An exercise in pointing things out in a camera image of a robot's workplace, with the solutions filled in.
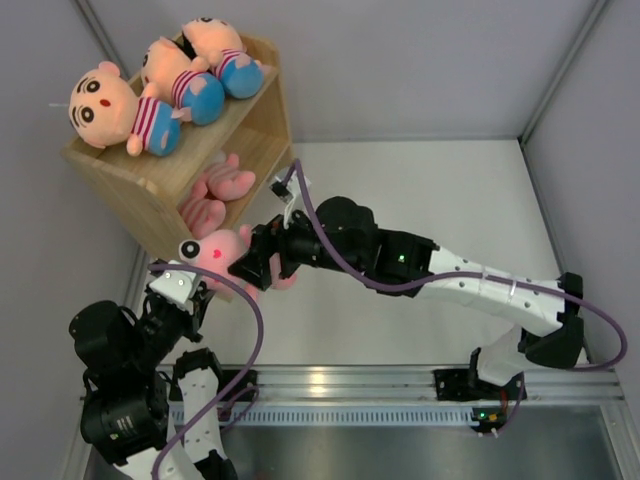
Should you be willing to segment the pink striped plush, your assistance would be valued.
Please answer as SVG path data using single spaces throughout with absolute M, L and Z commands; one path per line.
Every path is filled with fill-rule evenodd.
M 240 157 L 235 153 L 218 152 L 212 163 L 198 179 L 203 192 L 222 201 L 234 201 L 245 196 L 253 187 L 256 174 L 240 168 Z
M 257 301 L 259 290 L 228 272 L 228 267 L 247 252 L 251 235 L 251 227 L 248 224 L 241 225 L 238 231 L 219 229 L 200 240 L 183 241 L 179 246 L 179 256 L 188 265 L 209 270 L 243 287 L 244 291 Z M 297 281 L 297 273 L 286 279 L 280 278 L 281 263 L 278 254 L 274 254 L 270 259 L 270 272 L 273 280 L 271 287 L 276 290 L 289 289 Z M 232 299 L 234 290 L 221 281 L 205 278 L 205 282 L 216 295 L 225 300 Z
M 205 183 L 197 182 L 178 207 L 178 212 L 195 239 L 206 237 L 224 222 L 225 204 L 213 198 Z

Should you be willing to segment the boy plush doll blue pants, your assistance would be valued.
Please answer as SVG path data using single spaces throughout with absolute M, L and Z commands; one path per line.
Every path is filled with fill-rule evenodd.
M 215 122 L 224 109 L 226 94 L 202 57 L 190 59 L 178 44 L 160 37 L 147 49 L 140 69 L 144 87 L 156 88 L 159 99 L 184 113 L 183 121 L 204 126 Z

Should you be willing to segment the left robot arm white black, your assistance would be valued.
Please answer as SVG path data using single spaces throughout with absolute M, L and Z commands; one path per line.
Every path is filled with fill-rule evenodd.
M 186 423 L 211 399 L 238 392 L 239 371 L 222 369 L 202 348 L 183 354 L 165 382 L 158 370 L 185 337 L 199 342 L 212 293 L 197 292 L 192 313 L 148 290 L 138 319 L 113 301 L 99 301 L 71 320 L 76 355 L 86 366 L 80 431 L 103 459 L 132 479 L 153 479 L 158 454 L 175 435 L 168 386 L 181 393 Z M 209 410 L 174 446 L 159 467 L 158 479 L 238 479 L 221 442 L 218 411 Z

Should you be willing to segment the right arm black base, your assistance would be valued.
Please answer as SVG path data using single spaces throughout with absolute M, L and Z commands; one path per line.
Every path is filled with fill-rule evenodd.
M 445 368 L 433 371 L 436 398 L 439 401 L 471 402 L 480 400 L 526 399 L 524 383 L 519 376 L 513 377 L 505 386 L 478 380 L 468 368 Z

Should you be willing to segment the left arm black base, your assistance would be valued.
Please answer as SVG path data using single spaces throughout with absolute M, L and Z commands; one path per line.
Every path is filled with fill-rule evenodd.
M 218 377 L 219 385 L 217 392 L 224 390 L 229 383 L 240 373 L 239 369 L 223 369 Z M 232 399 L 235 402 L 250 402 L 257 394 L 258 372 L 254 369 L 249 370 L 243 375 L 234 386 L 222 397 L 221 403 L 227 403 Z

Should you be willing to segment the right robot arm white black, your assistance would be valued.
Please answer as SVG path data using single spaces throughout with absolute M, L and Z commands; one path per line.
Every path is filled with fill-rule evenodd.
M 488 268 L 431 239 L 381 229 L 369 208 L 346 197 L 254 227 L 247 252 L 229 271 L 265 291 L 302 265 L 352 269 L 379 294 L 446 300 L 509 321 L 506 334 L 471 354 L 466 382 L 480 397 L 532 368 L 571 369 L 581 355 L 580 276 L 534 281 Z

